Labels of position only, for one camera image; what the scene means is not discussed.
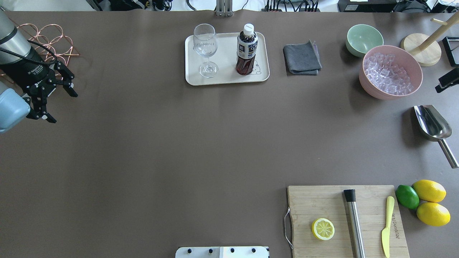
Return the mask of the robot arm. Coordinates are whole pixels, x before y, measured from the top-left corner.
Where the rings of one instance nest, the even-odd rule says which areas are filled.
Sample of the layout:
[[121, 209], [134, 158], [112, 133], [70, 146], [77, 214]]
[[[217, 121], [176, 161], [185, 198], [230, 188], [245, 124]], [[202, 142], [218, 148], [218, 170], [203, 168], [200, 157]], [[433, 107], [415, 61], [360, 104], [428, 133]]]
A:
[[0, 131], [5, 133], [24, 118], [55, 123], [47, 111], [47, 99], [58, 85], [77, 97], [72, 80], [75, 75], [49, 47], [27, 40], [1, 11], [0, 68], [23, 94], [1, 83]]

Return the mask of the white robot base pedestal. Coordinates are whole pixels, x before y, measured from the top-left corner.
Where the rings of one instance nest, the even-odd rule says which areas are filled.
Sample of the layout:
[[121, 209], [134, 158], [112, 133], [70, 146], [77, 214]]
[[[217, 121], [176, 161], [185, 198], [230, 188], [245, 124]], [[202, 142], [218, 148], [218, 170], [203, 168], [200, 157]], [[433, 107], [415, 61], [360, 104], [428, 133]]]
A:
[[214, 247], [181, 247], [176, 258], [269, 258], [269, 247], [260, 245], [234, 245]]

